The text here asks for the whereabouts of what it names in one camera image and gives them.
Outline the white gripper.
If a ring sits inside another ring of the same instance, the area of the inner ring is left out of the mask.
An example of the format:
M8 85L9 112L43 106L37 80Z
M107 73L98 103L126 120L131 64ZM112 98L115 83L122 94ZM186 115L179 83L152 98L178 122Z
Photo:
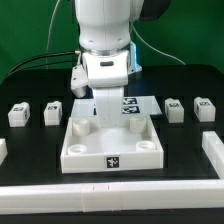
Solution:
M83 54L88 85L94 88L93 97L102 128L109 126L109 118L111 127L120 126L124 98L123 86L128 84L128 59L129 52L127 50L112 56ZM109 109L108 90L105 88L111 88L109 90Z

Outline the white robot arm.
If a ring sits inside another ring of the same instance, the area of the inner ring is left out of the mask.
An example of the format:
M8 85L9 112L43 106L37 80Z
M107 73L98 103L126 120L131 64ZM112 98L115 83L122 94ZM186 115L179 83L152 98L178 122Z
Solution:
M132 72L131 23L158 19L171 0L74 0L82 49L71 90L81 98L91 88L103 128L121 124L124 87Z

